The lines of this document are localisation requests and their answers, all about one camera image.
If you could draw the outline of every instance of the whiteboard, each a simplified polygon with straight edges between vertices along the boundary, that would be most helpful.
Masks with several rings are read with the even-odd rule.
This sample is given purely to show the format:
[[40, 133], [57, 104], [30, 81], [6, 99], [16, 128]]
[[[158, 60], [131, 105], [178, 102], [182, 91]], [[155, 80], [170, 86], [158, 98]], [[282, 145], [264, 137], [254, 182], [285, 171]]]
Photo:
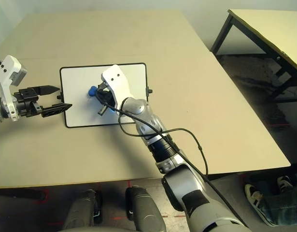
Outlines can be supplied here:
[[[64, 112], [68, 128], [118, 124], [118, 114], [108, 109], [103, 116], [98, 114], [102, 105], [96, 97], [90, 97], [91, 86], [101, 84], [101, 74], [112, 65], [63, 67], [60, 69], [63, 102], [72, 104]], [[130, 92], [137, 99], [147, 99], [146, 66], [144, 63], [119, 64], [125, 74]], [[130, 123], [129, 117], [122, 117], [122, 123]]]

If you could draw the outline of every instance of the tabletop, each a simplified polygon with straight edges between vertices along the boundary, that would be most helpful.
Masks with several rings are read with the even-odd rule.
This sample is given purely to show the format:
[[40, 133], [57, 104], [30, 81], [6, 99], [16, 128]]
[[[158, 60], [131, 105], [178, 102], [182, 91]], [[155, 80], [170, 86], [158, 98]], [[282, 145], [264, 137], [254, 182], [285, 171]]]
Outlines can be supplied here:
[[[65, 66], [144, 62], [154, 113], [167, 129], [183, 127], [197, 136], [210, 174], [289, 166], [180, 11], [32, 14], [0, 46], [0, 58], [7, 54], [28, 70], [19, 88], [60, 87], [59, 69]], [[52, 94], [39, 103], [58, 100]], [[125, 127], [136, 132], [134, 124]], [[192, 137], [172, 137], [204, 172]], [[0, 188], [161, 176], [142, 140], [119, 126], [68, 129], [62, 114], [0, 124]]]
[[230, 9], [228, 12], [297, 69], [297, 11]]

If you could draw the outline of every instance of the blue object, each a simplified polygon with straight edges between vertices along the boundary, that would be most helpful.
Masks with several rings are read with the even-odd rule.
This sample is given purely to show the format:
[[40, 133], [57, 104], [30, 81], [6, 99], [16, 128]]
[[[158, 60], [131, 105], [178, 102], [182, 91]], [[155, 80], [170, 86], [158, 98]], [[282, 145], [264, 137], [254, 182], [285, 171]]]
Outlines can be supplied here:
[[95, 86], [90, 87], [90, 90], [88, 91], [89, 96], [94, 97], [96, 95], [96, 90], [97, 90], [97, 87]]

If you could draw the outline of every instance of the jeans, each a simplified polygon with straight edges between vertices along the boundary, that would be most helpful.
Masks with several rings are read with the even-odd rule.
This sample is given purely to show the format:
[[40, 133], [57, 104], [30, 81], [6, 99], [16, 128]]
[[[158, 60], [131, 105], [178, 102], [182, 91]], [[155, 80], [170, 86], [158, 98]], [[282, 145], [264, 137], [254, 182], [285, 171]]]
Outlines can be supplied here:
[[279, 195], [264, 196], [259, 208], [276, 225], [297, 225], [297, 186]]

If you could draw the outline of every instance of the black metal frame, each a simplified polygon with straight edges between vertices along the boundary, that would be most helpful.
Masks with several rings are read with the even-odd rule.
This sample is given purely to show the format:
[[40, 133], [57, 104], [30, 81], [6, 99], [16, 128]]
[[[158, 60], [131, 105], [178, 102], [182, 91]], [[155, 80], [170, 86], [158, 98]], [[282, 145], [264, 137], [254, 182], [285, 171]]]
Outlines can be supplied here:
[[275, 99], [277, 96], [282, 94], [288, 87], [297, 86], [297, 69], [293, 67], [286, 59], [284, 59], [278, 51], [274, 50], [270, 45], [268, 45], [262, 38], [260, 38], [253, 31], [248, 29], [243, 23], [238, 21], [231, 14], [228, 15], [224, 25], [219, 32], [217, 39], [215, 40], [211, 52], [216, 56], [220, 46], [225, 40], [227, 34], [229, 33], [232, 25], [236, 26], [241, 32], [243, 32], [249, 39], [251, 39], [256, 45], [258, 45], [266, 54], [268, 54], [273, 60], [275, 60], [282, 68], [276, 73], [279, 77], [285, 72], [290, 74], [290, 79], [283, 83], [277, 90], [275, 90], [266, 100], [265, 103], [283, 103], [283, 102], [297, 102], [297, 98], [282, 98]]

